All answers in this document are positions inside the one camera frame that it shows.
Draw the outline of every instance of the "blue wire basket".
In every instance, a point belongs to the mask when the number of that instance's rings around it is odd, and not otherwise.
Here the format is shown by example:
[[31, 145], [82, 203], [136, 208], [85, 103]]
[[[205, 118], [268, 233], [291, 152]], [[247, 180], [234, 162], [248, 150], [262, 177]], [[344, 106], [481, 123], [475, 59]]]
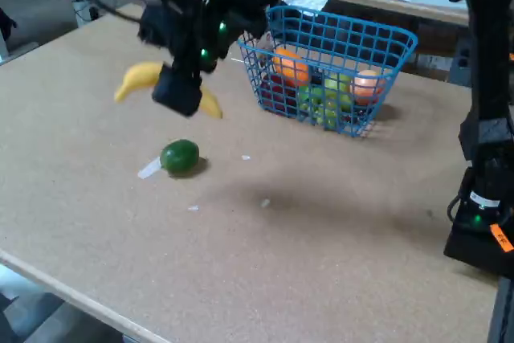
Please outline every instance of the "blue wire basket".
[[268, 42], [238, 41], [259, 105], [327, 130], [362, 135], [418, 39], [402, 28], [276, 6]]

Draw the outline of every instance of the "yellow banana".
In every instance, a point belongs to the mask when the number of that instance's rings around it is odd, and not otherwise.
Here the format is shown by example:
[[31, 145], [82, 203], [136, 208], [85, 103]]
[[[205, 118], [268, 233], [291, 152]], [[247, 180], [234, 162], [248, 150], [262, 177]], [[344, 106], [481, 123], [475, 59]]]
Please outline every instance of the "yellow banana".
[[142, 88], [153, 88], [159, 80], [162, 62], [141, 62], [133, 65], [125, 73], [123, 84], [114, 96], [116, 102], [121, 102], [125, 97]]
[[[116, 102], [124, 100], [128, 94], [142, 88], [153, 88], [159, 81], [163, 63], [141, 62], [130, 67], [123, 78], [123, 84], [114, 96]], [[219, 107], [218, 99], [205, 86], [201, 86], [202, 99], [199, 109], [213, 118], [222, 118], [223, 113]]]
[[223, 118], [223, 112], [219, 107], [218, 98], [205, 86], [201, 86], [202, 100], [200, 100], [200, 110], [213, 118]]

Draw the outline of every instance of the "lime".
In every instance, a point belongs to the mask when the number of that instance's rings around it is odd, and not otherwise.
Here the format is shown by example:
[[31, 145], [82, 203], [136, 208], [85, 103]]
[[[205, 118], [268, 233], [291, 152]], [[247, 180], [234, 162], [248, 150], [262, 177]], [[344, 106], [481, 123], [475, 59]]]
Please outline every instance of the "lime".
[[200, 149], [192, 141], [178, 140], [161, 151], [161, 168], [172, 174], [191, 171], [200, 159]]

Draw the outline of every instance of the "tabletop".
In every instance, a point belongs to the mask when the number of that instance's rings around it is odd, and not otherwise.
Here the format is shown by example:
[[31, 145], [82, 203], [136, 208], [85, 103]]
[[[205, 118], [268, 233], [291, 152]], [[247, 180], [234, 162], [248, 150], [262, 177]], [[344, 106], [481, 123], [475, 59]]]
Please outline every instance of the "tabletop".
[[467, 10], [456, 7], [429, 6], [426, 4], [404, 2], [402, 0], [340, 0], [342, 2], [350, 2], [363, 6], [378, 8], [417, 16], [419, 18], [427, 18], [447, 22], [459, 26], [467, 27], [468, 14]]
[[[262, 111], [228, 59], [204, 79], [224, 118], [187, 120], [114, 104], [169, 59], [136, 32], [101, 18], [2, 67], [1, 263], [143, 342], [486, 341], [496, 279], [443, 256], [468, 89], [400, 74], [352, 139]], [[138, 179], [178, 138], [210, 167]]]

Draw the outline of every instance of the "white sticker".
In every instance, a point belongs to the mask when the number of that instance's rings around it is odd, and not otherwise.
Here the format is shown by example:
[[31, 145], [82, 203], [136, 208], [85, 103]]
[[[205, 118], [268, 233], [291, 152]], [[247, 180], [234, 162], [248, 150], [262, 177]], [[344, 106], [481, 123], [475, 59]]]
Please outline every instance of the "white sticker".
[[500, 206], [500, 201], [487, 200], [486, 198], [479, 196], [475, 192], [471, 192], [471, 194], [469, 195], [469, 198], [471, 200], [473, 200], [474, 202], [476, 202], [477, 204], [479, 204], [481, 206], [485, 206], [487, 208], [497, 208], [498, 206]]
[[158, 170], [161, 170], [161, 158], [157, 157], [155, 160], [150, 162], [144, 169], [140, 170], [137, 174], [139, 178], [145, 180], [150, 177], [152, 174], [156, 173]]

